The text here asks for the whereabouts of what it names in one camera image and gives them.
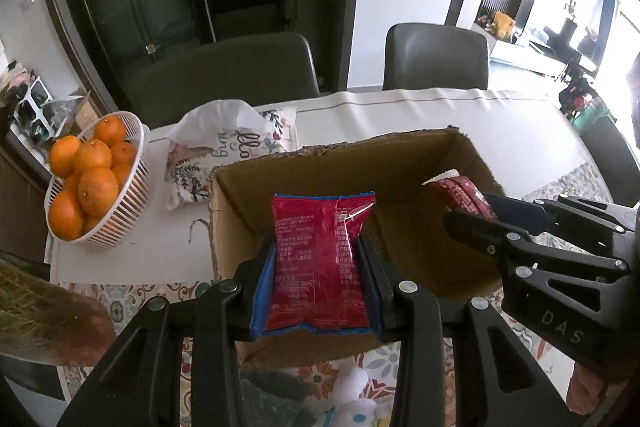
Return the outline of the person right hand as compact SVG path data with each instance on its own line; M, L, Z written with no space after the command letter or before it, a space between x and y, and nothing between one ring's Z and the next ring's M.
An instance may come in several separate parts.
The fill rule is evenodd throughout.
M600 376L575 363L568 384L566 405L578 415L586 416L597 410L605 398L617 398L626 388L627 382L609 384Z

